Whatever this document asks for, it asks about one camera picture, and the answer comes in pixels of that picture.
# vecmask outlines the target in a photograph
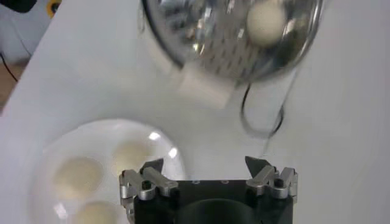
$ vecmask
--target white plate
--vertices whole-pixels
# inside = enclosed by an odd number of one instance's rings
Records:
[[[164,158],[162,173],[168,178],[186,178],[180,152],[159,130],[122,119],[92,122],[63,135],[44,149],[44,156],[34,172],[35,179],[30,189],[29,210],[32,223],[72,223],[72,216],[83,205],[92,201],[113,203],[118,223],[128,223],[125,210],[119,203],[118,178],[112,174],[112,154],[118,146],[129,141],[148,144],[152,150],[148,161]],[[102,183],[86,200],[59,200],[54,192],[52,177],[63,162],[79,156],[93,158],[102,164]]]

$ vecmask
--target white tabletop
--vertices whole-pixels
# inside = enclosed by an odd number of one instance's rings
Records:
[[[332,1],[267,158],[299,173],[296,223],[390,221],[390,1]]]
[[[1,174],[7,180],[1,192],[7,194],[0,211],[9,222],[28,223],[12,212],[25,212],[25,201],[14,198],[28,195],[42,148],[99,119],[131,119],[161,129],[181,150],[190,178],[249,177],[244,156],[260,156],[267,140],[251,138],[241,126],[245,86],[223,110],[178,95],[138,39],[137,9],[137,1],[127,0],[61,5],[0,120],[0,169],[9,170]],[[264,128],[274,124],[293,77],[254,86],[247,109],[252,120]]]

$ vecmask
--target round white ball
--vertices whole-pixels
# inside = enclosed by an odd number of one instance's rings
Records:
[[[249,38],[251,42],[261,47],[277,43],[283,35],[285,24],[285,9],[271,0],[255,3],[248,12]]]
[[[91,158],[73,158],[55,173],[53,184],[61,199],[84,199],[95,191],[103,177],[103,168]]]
[[[92,202],[85,205],[75,216],[75,224],[115,224],[115,206],[107,202]]]
[[[150,155],[150,148],[144,144],[127,142],[119,146],[113,154],[112,170],[114,175],[121,175],[123,170],[138,171]]]

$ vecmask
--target black object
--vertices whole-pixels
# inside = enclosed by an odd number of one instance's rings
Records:
[[[293,198],[256,197],[246,180],[178,181],[180,196],[135,198],[137,224],[292,224]]]
[[[26,13],[37,3],[37,0],[0,0],[0,4],[16,12]]]
[[[56,13],[57,10],[59,9],[59,7],[60,7],[60,3],[55,2],[55,3],[53,3],[53,4],[51,5],[50,9],[51,9],[51,11],[52,11],[53,13]]]
[[[246,99],[248,97],[250,88],[252,84],[248,84],[248,87],[245,90],[243,101],[241,102],[241,109],[239,111],[239,118],[241,119],[241,123],[245,129],[245,131],[248,132],[248,134],[254,136],[254,137],[259,137],[259,138],[271,138],[273,137],[280,129],[282,126],[283,120],[285,119],[285,109],[282,106],[280,108],[278,118],[277,118],[277,125],[274,127],[273,130],[256,130],[252,128],[252,126],[249,124],[246,115],[245,115],[245,103]]]
[[[152,183],[149,180],[142,182],[142,190],[149,190],[152,188]]]

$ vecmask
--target black cable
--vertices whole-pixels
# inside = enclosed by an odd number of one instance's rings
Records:
[[[252,128],[252,126],[250,126],[250,124],[249,124],[249,122],[248,122],[248,120],[246,119],[246,116],[245,116],[245,102],[246,102],[246,99],[248,97],[248,94],[249,94],[249,91],[250,91],[250,87],[251,87],[251,84],[248,84],[248,87],[247,87],[247,89],[245,91],[245,94],[244,94],[244,97],[243,97],[243,101],[241,103],[241,109],[240,109],[240,112],[239,112],[239,117],[241,119],[241,123],[242,123],[245,131],[248,132],[248,134],[250,134],[250,135],[252,135],[254,137],[271,138],[279,131],[279,128],[282,126],[283,120],[285,118],[284,108],[283,108],[283,106],[281,107],[281,109],[279,111],[279,114],[278,114],[279,121],[277,122],[277,125],[276,125],[276,127],[273,130],[271,130],[271,131],[256,130],[256,129]]]
[[[20,33],[19,33],[19,30],[15,27],[14,23],[12,23],[12,27],[13,27],[13,29],[14,29],[16,35],[18,36],[18,39],[19,39],[19,41],[20,41],[22,47],[23,47],[24,50],[27,52],[27,54],[31,57],[32,54],[31,54],[31,53],[29,52],[29,50],[27,49],[27,46],[24,44],[24,42],[23,42],[23,40],[22,40],[22,38],[21,38],[21,35],[20,35]]]
[[[12,74],[10,68],[8,68],[7,63],[5,62],[4,57],[3,57],[2,54],[0,54],[0,57],[1,57],[1,60],[2,60],[2,62],[3,62],[3,64],[4,64],[4,67],[6,68],[6,70],[8,71],[8,73],[12,76],[12,78],[14,79],[15,82],[18,82],[18,79]]]

